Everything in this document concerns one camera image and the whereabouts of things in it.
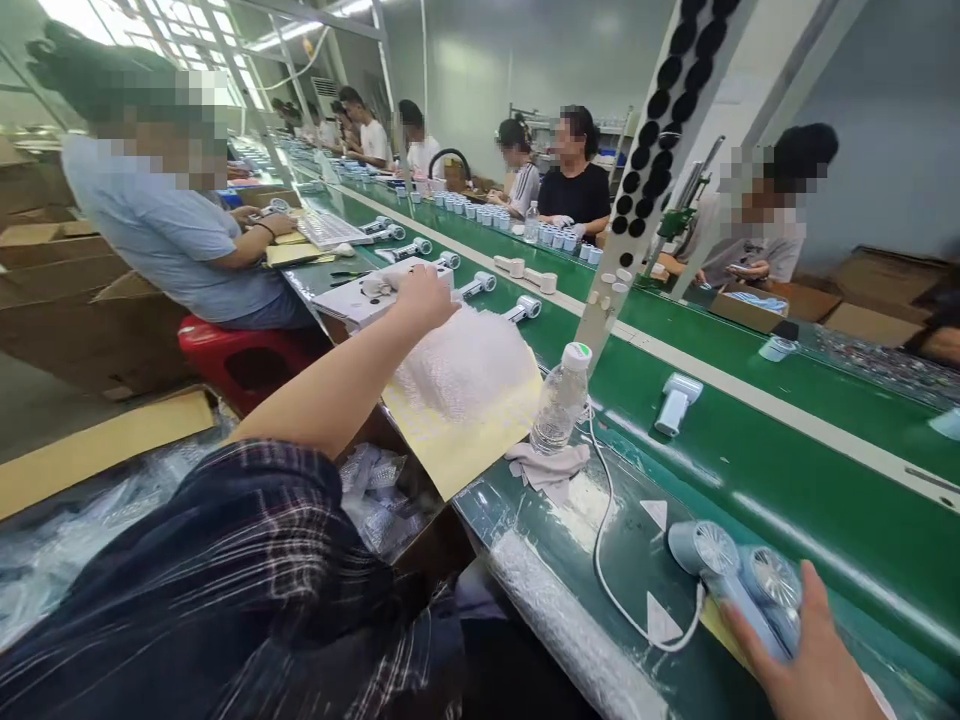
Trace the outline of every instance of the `white cable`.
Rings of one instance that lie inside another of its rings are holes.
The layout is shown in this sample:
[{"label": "white cable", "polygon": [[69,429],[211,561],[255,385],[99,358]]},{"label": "white cable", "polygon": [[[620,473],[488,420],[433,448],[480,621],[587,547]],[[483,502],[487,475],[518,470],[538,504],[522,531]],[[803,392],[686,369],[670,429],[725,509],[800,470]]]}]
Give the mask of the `white cable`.
[{"label": "white cable", "polygon": [[633,629],[640,634],[640,637],[653,645],[655,648],[663,650],[664,652],[679,652],[690,643],[690,640],[693,638],[693,633],[697,629],[697,625],[700,624],[700,616],[703,614],[703,603],[706,599],[706,590],[704,589],[702,582],[697,583],[697,607],[693,613],[693,620],[690,623],[690,627],[687,628],[687,631],[683,634],[683,637],[673,644],[661,643],[651,639],[647,634],[647,631],[640,627],[637,621],[630,616],[630,613],[628,613],[623,605],[621,605],[617,600],[617,598],[614,597],[613,591],[610,590],[610,586],[607,585],[606,578],[603,577],[603,569],[600,567],[600,545],[603,542],[603,535],[607,529],[607,521],[610,519],[610,508],[613,507],[613,476],[610,474],[610,468],[607,467],[607,461],[603,457],[603,453],[600,452],[600,445],[597,443],[597,436],[593,432],[594,412],[593,404],[590,402],[589,398],[587,399],[587,409],[585,414],[587,416],[587,420],[589,421],[590,440],[593,441],[593,449],[597,451],[597,457],[600,458],[600,463],[603,465],[603,471],[607,476],[607,487],[610,490],[610,495],[607,498],[607,509],[603,513],[603,520],[600,522],[600,530],[597,532],[597,545],[593,550],[593,567],[597,573],[597,578],[600,580],[600,585],[603,587],[603,591],[607,594],[607,597],[610,598],[610,602],[612,602],[614,607],[620,611],[620,614],[623,615],[624,619],[628,623],[630,623]]},{"label": "white cable", "polygon": [[267,92],[268,90],[276,90],[276,89],[277,89],[278,87],[280,87],[281,85],[286,85],[286,84],[287,84],[288,82],[290,82],[291,80],[295,80],[296,78],[300,77],[300,76],[303,75],[307,70],[309,70],[311,67],[313,67],[313,63],[316,62],[317,57],[320,55],[320,48],[323,47],[323,41],[326,39],[326,37],[327,37],[327,31],[329,31],[329,30],[330,30],[330,28],[329,28],[328,26],[324,25],[323,30],[320,32],[320,37],[319,37],[319,39],[317,40],[317,47],[316,47],[316,49],[313,51],[313,55],[311,55],[311,56],[308,58],[307,64],[303,66],[303,69],[302,69],[300,72],[294,73],[294,74],[291,75],[290,77],[284,78],[283,80],[281,80],[280,82],[278,82],[276,85],[270,85],[269,87],[265,87],[265,88],[258,87],[257,90],[261,90],[261,91],[263,91],[263,92]]}]

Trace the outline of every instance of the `red plastic stool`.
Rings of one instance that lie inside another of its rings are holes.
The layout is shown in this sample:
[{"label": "red plastic stool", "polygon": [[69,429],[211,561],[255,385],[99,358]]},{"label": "red plastic stool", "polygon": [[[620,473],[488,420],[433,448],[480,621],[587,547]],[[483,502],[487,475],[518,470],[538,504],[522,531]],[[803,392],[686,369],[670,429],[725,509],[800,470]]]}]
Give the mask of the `red plastic stool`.
[{"label": "red plastic stool", "polygon": [[241,415],[323,354],[305,347],[303,331],[224,330],[194,315],[180,323],[178,337],[187,360]]}]

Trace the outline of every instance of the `bracelet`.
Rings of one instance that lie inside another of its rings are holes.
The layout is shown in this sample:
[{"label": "bracelet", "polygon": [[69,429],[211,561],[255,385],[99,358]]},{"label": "bracelet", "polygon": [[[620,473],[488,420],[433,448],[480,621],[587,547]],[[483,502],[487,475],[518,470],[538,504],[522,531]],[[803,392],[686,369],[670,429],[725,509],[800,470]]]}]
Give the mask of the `bracelet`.
[{"label": "bracelet", "polygon": [[251,227],[253,227],[253,226],[262,227],[264,230],[266,230],[268,233],[270,233],[270,238],[271,238],[270,242],[274,242],[274,241],[277,239],[277,234],[276,234],[273,230],[271,230],[270,228],[268,228],[266,225],[264,225],[263,223],[261,223],[261,222],[256,222],[256,223],[254,223]]}]

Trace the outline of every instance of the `plaid shirt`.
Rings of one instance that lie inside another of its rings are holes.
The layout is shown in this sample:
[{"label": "plaid shirt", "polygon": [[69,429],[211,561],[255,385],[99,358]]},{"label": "plaid shirt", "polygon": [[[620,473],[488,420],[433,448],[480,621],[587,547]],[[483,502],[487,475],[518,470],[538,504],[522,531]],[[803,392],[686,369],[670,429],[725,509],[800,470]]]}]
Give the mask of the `plaid shirt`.
[{"label": "plaid shirt", "polygon": [[321,454],[214,452],[0,656],[0,718],[451,717],[452,592],[373,556]]}]

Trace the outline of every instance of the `plastic water bottle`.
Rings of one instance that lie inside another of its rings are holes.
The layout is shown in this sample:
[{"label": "plastic water bottle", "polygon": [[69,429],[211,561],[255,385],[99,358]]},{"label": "plastic water bottle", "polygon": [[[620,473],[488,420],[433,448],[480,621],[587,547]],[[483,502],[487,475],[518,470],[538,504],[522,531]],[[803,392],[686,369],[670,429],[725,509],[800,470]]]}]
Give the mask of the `plastic water bottle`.
[{"label": "plastic water bottle", "polygon": [[583,343],[567,343],[560,364],[543,381],[540,409],[530,431],[534,452],[553,455],[566,447],[587,406],[587,368],[592,357]]},{"label": "plastic water bottle", "polygon": [[540,241],[540,213],[537,212],[536,200],[530,203],[523,218],[523,241],[528,245],[536,245]]}]

